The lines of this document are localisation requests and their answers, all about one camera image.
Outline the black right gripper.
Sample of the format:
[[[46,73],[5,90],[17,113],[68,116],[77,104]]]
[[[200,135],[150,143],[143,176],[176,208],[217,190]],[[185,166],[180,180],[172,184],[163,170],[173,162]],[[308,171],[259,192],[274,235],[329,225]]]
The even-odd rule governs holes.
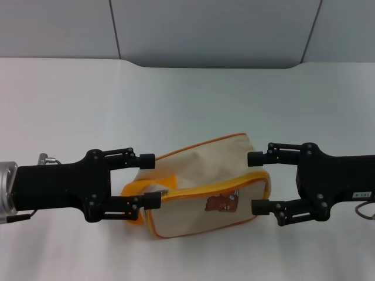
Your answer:
[[[267,151],[248,152],[248,167],[296,165],[301,198],[291,201],[251,200],[255,216],[274,214],[280,227],[306,221],[327,221],[341,202],[374,202],[374,156],[330,156],[314,143],[269,143]]]

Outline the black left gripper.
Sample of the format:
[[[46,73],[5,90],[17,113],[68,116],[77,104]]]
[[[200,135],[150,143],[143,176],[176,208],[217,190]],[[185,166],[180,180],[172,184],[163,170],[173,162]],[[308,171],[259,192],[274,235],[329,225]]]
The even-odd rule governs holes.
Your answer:
[[[125,148],[90,150],[75,163],[20,166],[12,201],[18,211],[76,208],[87,222],[99,222],[104,218],[103,202],[111,195],[109,169],[149,170],[155,163],[153,153],[137,156],[133,148]]]

